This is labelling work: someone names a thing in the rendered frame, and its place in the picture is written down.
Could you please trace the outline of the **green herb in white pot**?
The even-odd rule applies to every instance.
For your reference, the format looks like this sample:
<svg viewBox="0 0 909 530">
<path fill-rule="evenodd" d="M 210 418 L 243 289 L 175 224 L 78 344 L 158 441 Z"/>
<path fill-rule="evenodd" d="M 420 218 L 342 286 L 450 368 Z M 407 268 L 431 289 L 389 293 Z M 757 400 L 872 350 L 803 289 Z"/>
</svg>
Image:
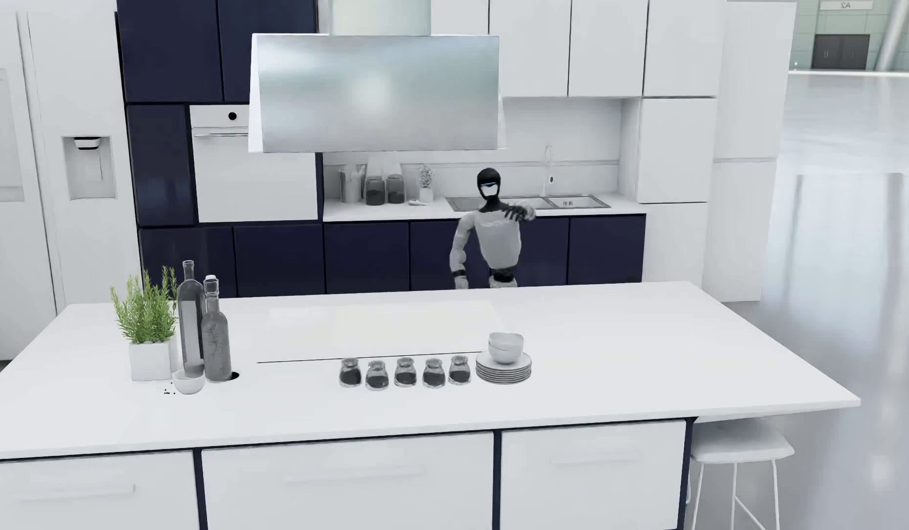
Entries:
<svg viewBox="0 0 909 530">
<path fill-rule="evenodd" d="M 178 342 L 177 278 L 162 266 L 156 285 L 148 271 L 127 280 L 125 296 L 109 287 L 117 325 L 128 340 L 132 381 L 170 380 L 181 369 Z"/>
</svg>

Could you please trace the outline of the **navy wall cabinets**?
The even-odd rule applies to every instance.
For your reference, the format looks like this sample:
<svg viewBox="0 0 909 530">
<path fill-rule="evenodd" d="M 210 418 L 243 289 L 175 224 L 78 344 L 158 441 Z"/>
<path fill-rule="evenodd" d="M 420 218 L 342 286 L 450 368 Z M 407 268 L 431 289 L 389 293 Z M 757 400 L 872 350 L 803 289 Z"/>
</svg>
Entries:
<svg viewBox="0 0 909 530">
<path fill-rule="evenodd" d="M 316 0 L 117 0 L 128 103 L 249 101 L 252 36 L 316 33 Z"/>
</svg>

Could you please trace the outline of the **white bar stool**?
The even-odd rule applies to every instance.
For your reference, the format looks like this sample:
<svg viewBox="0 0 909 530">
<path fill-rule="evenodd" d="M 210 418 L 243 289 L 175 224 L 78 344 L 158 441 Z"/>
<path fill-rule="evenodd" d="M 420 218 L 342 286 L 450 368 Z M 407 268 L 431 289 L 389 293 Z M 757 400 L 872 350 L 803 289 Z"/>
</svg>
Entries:
<svg viewBox="0 0 909 530">
<path fill-rule="evenodd" d="M 740 498 L 738 492 L 739 466 L 762 462 L 768 462 L 772 467 L 775 530 L 781 530 L 778 461 L 792 456 L 794 453 L 790 441 L 771 423 L 761 418 L 704 423 L 696 427 L 690 457 L 692 461 L 698 463 L 699 475 L 690 530 L 696 530 L 697 527 L 706 467 L 715 465 L 731 465 L 732 467 L 730 530 L 735 530 L 738 508 L 758 530 L 767 530 Z"/>
</svg>

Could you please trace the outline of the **steel double sink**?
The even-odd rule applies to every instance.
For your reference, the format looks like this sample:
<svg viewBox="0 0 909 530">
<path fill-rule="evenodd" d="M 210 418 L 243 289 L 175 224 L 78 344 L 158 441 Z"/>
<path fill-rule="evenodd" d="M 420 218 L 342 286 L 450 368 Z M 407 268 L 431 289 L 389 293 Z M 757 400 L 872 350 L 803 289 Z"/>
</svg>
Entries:
<svg viewBox="0 0 909 530">
<path fill-rule="evenodd" d="M 482 197 L 448 197 L 448 205 L 454 211 L 475 211 L 486 204 Z M 501 200 L 508 205 L 525 204 L 535 210 L 544 211 L 571 211 L 571 210 L 594 210 L 608 209 L 610 205 L 593 195 L 573 195 L 573 196 L 519 196 L 506 197 Z"/>
</svg>

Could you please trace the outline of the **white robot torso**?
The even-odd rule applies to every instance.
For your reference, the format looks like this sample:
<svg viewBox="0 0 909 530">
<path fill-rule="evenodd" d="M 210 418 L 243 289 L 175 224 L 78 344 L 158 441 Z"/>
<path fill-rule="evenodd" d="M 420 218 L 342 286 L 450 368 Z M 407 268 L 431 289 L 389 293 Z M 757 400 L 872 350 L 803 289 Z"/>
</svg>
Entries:
<svg viewBox="0 0 909 530">
<path fill-rule="evenodd" d="M 516 269 L 522 248 L 520 223 L 505 220 L 501 211 L 477 211 L 474 232 L 487 264 L 491 288 L 518 286 Z"/>
</svg>

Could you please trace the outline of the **tall white cabinet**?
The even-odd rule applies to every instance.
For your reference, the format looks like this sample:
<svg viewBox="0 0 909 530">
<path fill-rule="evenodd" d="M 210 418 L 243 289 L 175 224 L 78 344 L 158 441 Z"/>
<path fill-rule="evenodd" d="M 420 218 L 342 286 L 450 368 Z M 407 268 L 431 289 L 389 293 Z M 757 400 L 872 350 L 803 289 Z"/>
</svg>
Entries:
<svg viewBox="0 0 909 530">
<path fill-rule="evenodd" d="M 649 0 L 642 95 L 618 189 L 647 211 L 642 281 L 756 301 L 777 174 L 793 0 Z"/>
</svg>

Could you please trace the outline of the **short grey glass bottle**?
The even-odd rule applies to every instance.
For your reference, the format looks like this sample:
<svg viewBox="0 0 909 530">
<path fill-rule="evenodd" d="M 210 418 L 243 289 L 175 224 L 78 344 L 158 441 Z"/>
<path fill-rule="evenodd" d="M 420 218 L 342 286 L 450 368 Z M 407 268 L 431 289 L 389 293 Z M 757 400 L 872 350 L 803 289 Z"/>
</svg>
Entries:
<svg viewBox="0 0 909 530">
<path fill-rule="evenodd" d="M 218 278 L 208 274 L 204 281 L 205 312 L 201 335 L 205 377 L 210 382 L 225 382 L 232 377 L 228 322 L 220 309 Z"/>
</svg>

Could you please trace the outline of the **white pitcher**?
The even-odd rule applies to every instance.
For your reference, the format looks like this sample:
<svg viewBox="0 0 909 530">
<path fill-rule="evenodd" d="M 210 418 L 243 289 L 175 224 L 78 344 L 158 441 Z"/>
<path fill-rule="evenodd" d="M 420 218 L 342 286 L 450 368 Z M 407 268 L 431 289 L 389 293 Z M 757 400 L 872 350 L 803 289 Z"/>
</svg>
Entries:
<svg viewBox="0 0 909 530">
<path fill-rule="evenodd" d="M 340 200 L 344 204 L 361 202 L 366 178 L 366 164 L 346 164 L 339 170 Z"/>
</svg>

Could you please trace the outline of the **navy base cabinets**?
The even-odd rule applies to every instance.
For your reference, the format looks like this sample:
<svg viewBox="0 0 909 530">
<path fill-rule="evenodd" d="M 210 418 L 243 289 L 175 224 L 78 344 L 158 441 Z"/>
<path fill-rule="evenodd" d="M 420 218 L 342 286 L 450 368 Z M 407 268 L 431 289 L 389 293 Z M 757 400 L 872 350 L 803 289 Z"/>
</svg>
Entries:
<svg viewBox="0 0 909 530">
<path fill-rule="evenodd" d="M 225 297 L 453 289 L 448 254 L 457 222 L 239 223 L 142 227 L 142 266 L 194 261 Z M 642 281 L 647 215 L 544 216 L 522 223 L 519 287 Z"/>
</svg>

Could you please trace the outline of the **white wall cabinets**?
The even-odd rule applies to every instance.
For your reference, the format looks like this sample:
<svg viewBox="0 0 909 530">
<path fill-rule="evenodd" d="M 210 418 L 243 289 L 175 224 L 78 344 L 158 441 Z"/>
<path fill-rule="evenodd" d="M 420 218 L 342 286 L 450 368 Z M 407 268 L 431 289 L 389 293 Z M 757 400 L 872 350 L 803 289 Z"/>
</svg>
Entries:
<svg viewBox="0 0 909 530">
<path fill-rule="evenodd" d="M 505 98 L 713 98 L 728 0 L 432 0 L 434 34 L 499 41 Z"/>
</svg>

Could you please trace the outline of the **white robot head black visor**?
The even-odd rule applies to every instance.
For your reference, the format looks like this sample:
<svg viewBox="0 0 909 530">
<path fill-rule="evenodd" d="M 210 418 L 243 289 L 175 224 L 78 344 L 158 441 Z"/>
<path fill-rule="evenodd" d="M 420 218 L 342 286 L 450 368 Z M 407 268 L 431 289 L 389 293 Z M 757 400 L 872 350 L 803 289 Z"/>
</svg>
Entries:
<svg viewBox="0 0 909 530">
<path fill-rule="evenodd" d="M 500 174 L 494 168 L 484 168 L 477 175 L 477 187 L 480 195 L 484 199 L 484 204 L 479 211 L 498 211 L 500 209 Z"/>
</svg>

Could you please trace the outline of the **dark double door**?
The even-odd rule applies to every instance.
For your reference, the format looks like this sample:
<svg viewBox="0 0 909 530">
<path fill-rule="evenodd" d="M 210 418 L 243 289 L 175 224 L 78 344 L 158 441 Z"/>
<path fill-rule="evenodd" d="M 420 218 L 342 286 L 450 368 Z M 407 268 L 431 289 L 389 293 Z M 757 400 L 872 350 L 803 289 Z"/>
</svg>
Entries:
<svg viewBox="0 0 909 530">
<path fill-rule="evenodd" d="M 866 70 L 869 34 L 817 34 L 811 67 L 814 70 Z"/>
</svg>

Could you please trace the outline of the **white kitchen island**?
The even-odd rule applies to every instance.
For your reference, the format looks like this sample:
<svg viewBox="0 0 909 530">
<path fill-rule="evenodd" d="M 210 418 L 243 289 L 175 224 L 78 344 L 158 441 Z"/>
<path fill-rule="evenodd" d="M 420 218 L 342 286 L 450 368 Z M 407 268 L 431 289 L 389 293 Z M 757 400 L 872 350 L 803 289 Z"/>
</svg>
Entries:
<svg viewBox="0 0 909 530">
<path fill-rule="evenodd" d="M 860 405 L 685 282 L 224 307 L 237 377 L 191 395 L 131 380 L 110 305 L 51 321 L 0 373 L 0 530 L 676 530 L 697 426 Z M 529 379 L 477 376 L 493 332 L 523 336 Z M 454 355 L 468 384 L 448 381 Z M 358 387 L 339 384 L 347 357 Z M 422 382 L 431 357 L 442 388 Z"/>
</svg>

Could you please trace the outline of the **steel range hood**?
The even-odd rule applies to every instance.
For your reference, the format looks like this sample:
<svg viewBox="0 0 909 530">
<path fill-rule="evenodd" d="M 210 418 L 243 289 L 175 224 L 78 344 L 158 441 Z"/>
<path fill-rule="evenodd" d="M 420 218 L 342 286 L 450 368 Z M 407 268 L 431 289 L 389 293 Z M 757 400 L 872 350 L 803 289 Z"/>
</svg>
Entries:
<svg viewBox="0 0 909 530">
<path fill-rule="evenodd" d="M 506 145 L 499 38 L 433 34 L 432 0 L 328 0 L 328 33 L 255 33 L 251 153 Z"/>
</svg>

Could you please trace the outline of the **tall clear glass bottle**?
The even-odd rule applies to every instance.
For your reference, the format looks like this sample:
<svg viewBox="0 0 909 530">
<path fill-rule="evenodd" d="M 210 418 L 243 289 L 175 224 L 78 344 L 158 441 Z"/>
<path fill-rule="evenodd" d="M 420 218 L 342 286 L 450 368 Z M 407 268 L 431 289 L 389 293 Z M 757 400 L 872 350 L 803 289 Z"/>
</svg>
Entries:
<svg viewBox="0 0 909 530">
<path fill-rule="evenodd" d="M 184 260 L 182 267 L 183 281 L 177 289 L 182 368 L 187 377 L 198 378 L 205 371 L 201 332 L 205 289 L 195 278 L 193 260 Z"/>
</svg>

